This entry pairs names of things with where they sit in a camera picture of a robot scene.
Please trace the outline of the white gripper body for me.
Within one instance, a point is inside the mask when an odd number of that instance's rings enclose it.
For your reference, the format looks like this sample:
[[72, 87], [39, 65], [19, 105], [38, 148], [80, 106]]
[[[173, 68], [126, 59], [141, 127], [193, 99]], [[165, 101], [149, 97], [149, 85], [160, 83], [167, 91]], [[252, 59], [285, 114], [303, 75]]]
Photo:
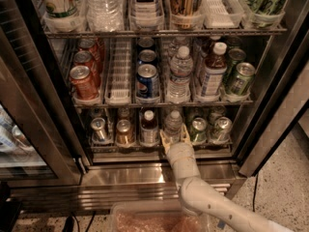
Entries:
[[172, 144], [165, 151], [165, 155], [171, 165], [177, 189], [185, 179], [201, 176], [191, 144], [185, 142]]

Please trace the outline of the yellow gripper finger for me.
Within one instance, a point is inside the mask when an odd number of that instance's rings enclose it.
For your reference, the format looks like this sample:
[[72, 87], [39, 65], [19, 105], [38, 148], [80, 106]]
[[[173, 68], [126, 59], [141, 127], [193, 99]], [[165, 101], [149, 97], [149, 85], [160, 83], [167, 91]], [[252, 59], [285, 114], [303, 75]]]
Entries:
[[182, 132], [181, 132], [181, 141], [186, 143], [186, 144], [190, 144], [190, 135], [187, 131], [187, 127], [186, 124], [182, 124]]
[[164, 133], [163, 130], [161, 130], [159, 133], [160, 133], [161, 143], [162, 143], [163, 148], [164, 148], [164, 152], [168, 153], [170, 148], [171, 148], [170, 139], [166, 136], [166, 134]]

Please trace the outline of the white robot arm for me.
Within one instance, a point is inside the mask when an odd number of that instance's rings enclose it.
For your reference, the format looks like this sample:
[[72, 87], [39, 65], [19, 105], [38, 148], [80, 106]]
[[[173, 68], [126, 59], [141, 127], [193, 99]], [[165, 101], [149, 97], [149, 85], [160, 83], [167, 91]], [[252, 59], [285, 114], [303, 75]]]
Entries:
[[172, 143], [163, 130], [159, 133], [173, 170], [180, 203], [187, 214], [210, 215], [224, 221], [236, 232], [294, 232], [241, 207], [204, 181], [185, 124], [182, 124], [181, 140], [177, 143]]

